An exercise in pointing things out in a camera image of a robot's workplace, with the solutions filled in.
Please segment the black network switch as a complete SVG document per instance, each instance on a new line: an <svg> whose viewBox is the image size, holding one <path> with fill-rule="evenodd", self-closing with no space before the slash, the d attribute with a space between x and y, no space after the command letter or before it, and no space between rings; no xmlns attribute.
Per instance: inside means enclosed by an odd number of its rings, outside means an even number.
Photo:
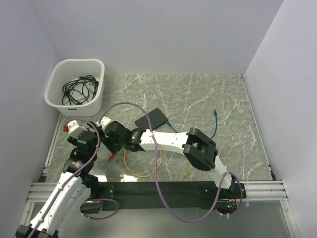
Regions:
<svg viewBox="0 0 317 238"><path fill-rule="evenodd" d="M159 109L155 108L152 111L148 112L148 117L150 119L152 129L157 129L168 121L168 118L164 115L164 113ZM142 116L141 118L135 121L135 125L141 129L149 129L149 123L146 116Z"/></svg>

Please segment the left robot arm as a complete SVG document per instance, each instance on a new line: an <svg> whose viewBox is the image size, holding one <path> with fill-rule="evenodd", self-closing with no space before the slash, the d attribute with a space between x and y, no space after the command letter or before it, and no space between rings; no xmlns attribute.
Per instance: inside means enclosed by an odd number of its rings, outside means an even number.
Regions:
<svg viewBox="0 0 317 238"><path fill-rule="evenodd" d="M63 225L72 213L87 199L99 195L98 178L89 174L97 159L97 150L105 138L105 127L109 119L88 122L90 130L79 125L76 120L63 127L69 135L68 142L74 145L66 160L60 178L51 195L38 214L28 225L20 225L17 238L59 238Z"/></svg>

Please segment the yellow ethernet cable long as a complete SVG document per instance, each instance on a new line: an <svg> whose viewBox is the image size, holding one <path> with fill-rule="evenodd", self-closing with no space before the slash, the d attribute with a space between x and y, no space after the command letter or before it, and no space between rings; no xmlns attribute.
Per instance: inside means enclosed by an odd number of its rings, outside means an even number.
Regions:
<svg viewBox="0 0 317 238"><path fill-rule="evenodd" d="M127 158L127 150L123 151L123 161L125 164L126 169L133 175L138 178L149 178L155 174L153 169L153 162L142 164L137 159L135 162L132 163L132 169L129 166L128 158Z"/></svg>

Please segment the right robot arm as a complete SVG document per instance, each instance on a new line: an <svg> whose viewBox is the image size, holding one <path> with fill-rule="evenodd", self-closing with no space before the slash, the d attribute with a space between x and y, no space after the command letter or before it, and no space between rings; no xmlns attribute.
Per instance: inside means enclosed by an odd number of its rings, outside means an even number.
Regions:
<svg viewBox="0 0 317 238"><path fill-rule="evenodd" d="M108 118L103 118L98 127L105 134L103 144L113 154L121 148L132 152L152 151L157 143L158 150L182 154L195 169L210 172L220 196L229 198L235 192L236 179L220 160L216 143L197 128L182 133L129 130Z"/></svg>

